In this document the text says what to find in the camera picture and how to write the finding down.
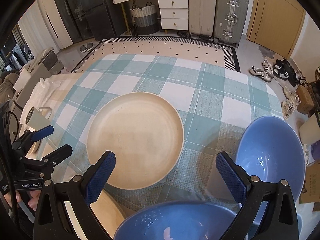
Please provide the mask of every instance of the desk leg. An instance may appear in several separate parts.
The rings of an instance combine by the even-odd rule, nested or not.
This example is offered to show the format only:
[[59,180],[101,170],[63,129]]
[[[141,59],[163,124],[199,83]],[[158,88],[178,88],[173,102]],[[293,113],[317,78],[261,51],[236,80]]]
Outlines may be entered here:
[[130,33],[129,24],[128,24],[128,20],[127,20],[127,15],[125,14],[123,3],[121,3],[121,9],[122,9],[122,14],[123,14],[123,17],[124,17],[125,25],[127,26],[128,34],[130,35],[131,33]]

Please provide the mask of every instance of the door frame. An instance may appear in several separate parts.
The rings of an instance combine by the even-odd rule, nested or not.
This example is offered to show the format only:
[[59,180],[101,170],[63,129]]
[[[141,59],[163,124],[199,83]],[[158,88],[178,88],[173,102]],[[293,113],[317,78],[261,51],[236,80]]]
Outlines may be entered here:
[[[247,40],[249,40],[250,35],[251,35],[251,31],[252,31],[252,27],[253,27],[253,22],[254,22],[254,19],[255,19],[255,16],[256,16],[257,9],[258,9],[258,0],[253,0],[253,5],[252,5],[252,11],[251,11],[251,16],[250,16],[249,26],[248,26],[248,30],[247,30]],[[289,52],[288,57],[291,56],[291,54],[292,54],[292,52],[293,52],[293,50],[294,50],[294,47],[295,47],[296,44],[297,44],[297,41],[298,41],[298,39],[299,39],[301,30],[302,30],[302,26],[303,26],[303,23],[304,23],[304,20],[305,20],[305,17],[306,17],[306,10],[303,9],[303,14],[302,14],[302,19],[301,19],[300,27],[299,27],[297,36],[296,36],[296,38],[295,38],[295,40],[294,40],[294,42],[293,42],[293,44],[292,44],[292,47],[291,47],[291,50],[290,50],[290,52]]]

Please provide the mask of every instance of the human hand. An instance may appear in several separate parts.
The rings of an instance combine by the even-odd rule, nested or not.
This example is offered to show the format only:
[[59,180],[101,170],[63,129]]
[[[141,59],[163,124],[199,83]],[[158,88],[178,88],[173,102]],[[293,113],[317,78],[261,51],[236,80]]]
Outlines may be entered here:
[[[41,193],[41,190],[30,191],[31,199],[29,200],[28,205],[34,211],[37,209],[40,193]],[[4,198],[7,201],[7,203],[9,204],[9,206],[12,207],[11,198],[10,198],[10,192],[5,194]],[[21,201],[21,196],[20,196],[18,191],[16,191],[16,198],[17,198],[17,203],[19,203]]]

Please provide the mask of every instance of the wooden plate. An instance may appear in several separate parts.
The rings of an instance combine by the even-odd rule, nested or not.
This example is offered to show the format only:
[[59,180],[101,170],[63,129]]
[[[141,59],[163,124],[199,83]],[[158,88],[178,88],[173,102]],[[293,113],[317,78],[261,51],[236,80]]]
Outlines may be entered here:
[[97,113],[90,126],[87,152],[91,164],[112,151],[116,167],[108,184],[139,189],[163,179],[182,152],[184,130],[177,110],[155,94],[119,96]]
[[[65,201],[64,203],[77,236],[82,240],[87,240],[70,202]],[[98,200],[95,203],[91,203],[90,207],[99,220],[100,224],[113,238],[117,228],[124,221],[124,215],[121,208],[118,206],[115,200],[113,200],[112,197],[110,197],[110,195],[104,190],[102,190]]]

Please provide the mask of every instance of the grey slipper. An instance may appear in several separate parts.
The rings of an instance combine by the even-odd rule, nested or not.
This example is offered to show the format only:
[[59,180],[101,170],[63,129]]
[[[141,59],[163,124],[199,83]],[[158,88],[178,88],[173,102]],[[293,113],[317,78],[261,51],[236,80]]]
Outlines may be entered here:
[[87,43],[87,51],[91,51],[93,49],[93,43],[92,42],[88,42]]
[[82,46],[80,47],[80,52],[81,52],[81,53],[85,53],[86,51],[87,51],[87,47],[84,46],[84,45],[82,45]]

